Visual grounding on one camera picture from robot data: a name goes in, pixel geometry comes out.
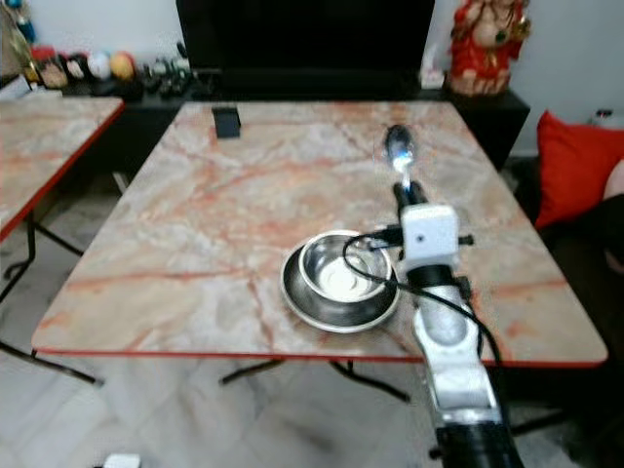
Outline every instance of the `tiled floor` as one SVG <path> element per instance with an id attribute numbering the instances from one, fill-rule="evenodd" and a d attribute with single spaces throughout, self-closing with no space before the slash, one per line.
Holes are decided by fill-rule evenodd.
<path id="1" fill-rule="evenodd" d="M 66 199 L 44 220 L 86 248 L 115 205 L 112 191 Z M 0 336 L 26 349 L 77 258 L 38 236 L 37 259 L 0 306 Z M 25 255 L 23 233 L 2 264 Z M 136 452 L 144 468 L 434 467 L 434 444 L 414 366 L 359 365 L 409 391 L 406 406 L 323 364 L 289 363 L 228 387 L 221 375 L 249 362 L 62 359 L 105 378 L 101 388 L 0 356 L 0 468 L 91 468 Z M 516 419 L 539 409 L 514 408 Z M 571 424 L 518 439 L 527 468 L 575 467 L 561 445 Z"/>

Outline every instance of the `stainless steel bowl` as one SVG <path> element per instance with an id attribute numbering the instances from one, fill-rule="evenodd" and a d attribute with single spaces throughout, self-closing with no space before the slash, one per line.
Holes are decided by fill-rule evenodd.
<path id="1" fill-rule="evenodd" d="M 362 302 L 381 293 L 385 286 L 358 275 L 342 258 L 345 242 L 359 233 L 335 230 L 310 239 L 299 256 L 299 271 L 308 287 L 325 299 L 342 303 Z M 356 242 L 347 253 L 358 269 L 386 280 L 392 275 L 390 257 L 384 251 L 358 249 Z"/>
<path id="2" fill-rule="evenodd" d="M 299 246 L 287 257 L 280 286 L 287 305 L 307 324 L 327 332 L 355 333 L 381 324 L 395 312 L 399 301 L 396 288 L 382 288 L 377 295 L 359 302 L 339 302 L 317 294 L 301 275 L 302 251 L 303 246 Z"/>

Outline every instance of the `marble table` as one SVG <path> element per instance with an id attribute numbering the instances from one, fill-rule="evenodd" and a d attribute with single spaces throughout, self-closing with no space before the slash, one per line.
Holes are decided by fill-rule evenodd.
<path id="1" fill-rule="evenodd" d="M 122 109 L 117 97 L 0 102 L 0 241 Z"/>
<path id="2" fill-rule="evenodd" d="M 461 268 L 507 365 L 605 359 L 562 272 L 450 104 L 236 105 L 235 139 L 216 138 L 210 104 L 182 107 L 39 324 L 39 352 L 421 361 L 407 297 L 383 326 L 341 335 L 301 322 L 278 285 L 305 239 L 395 221 L 396 176 L 379 149 L 387 126 L 402 123 L 419 145 L 413 176 L 476 238 Z"/>

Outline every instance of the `red pillow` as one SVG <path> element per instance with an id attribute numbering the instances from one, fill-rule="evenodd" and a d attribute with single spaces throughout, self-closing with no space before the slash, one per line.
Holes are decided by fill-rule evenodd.
<path id="1" fill-rule="evenodd" d="M 624 159 L 624 131 L 568 125 L 544 112 L 537 125 L 542 202 L 536 227 L 572 220 L 603 199 L 605 184 Z"/>

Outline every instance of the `statue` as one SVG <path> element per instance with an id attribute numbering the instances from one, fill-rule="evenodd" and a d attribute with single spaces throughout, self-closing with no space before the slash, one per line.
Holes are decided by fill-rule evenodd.
<path id="1" fill-rule="evenodd" d="M 466 96 L 504 92 L 511 59 L 518 59 L 530 34 L 523 0 L 463 0 L 451 33 L 448 84 Z"/>

